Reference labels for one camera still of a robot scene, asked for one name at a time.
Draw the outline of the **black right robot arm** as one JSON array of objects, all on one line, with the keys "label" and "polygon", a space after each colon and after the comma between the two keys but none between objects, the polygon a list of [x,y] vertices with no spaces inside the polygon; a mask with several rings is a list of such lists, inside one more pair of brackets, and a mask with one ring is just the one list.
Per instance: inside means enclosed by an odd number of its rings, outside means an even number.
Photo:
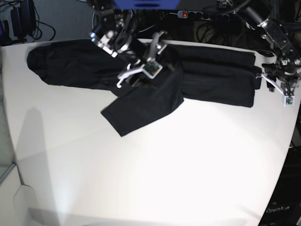
[{"label": "black right robot arm", "polygon": [[112,0],[89,0],[98,23],[89,34],[91,41],[112,58],[121,57],[127,66],[118,74],[117,88],[123,83],[150,82],[164,68],[161,56],[167,44],[162,40],[165,31],[155,32],[148,46],[140,42],[133,30],[132,9],[121,9]]}]

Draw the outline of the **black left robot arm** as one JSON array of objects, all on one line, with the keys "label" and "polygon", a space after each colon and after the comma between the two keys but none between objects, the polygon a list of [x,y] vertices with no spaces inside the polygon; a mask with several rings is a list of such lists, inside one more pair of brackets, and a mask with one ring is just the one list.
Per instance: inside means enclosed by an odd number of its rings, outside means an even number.
[{"label": "black left robot arm", "polygon": [[270,44],[269,52],[276,58],[273,64],[263,64],[261,77],[271,92],[278,90],[285,99],[293,99],[301,74],[301,51],[289,38],[287,30],[271,17],[270,6],[262,0],[218,0],[221,14],[235,14],[246,25],[262,31],[261,38]]}]

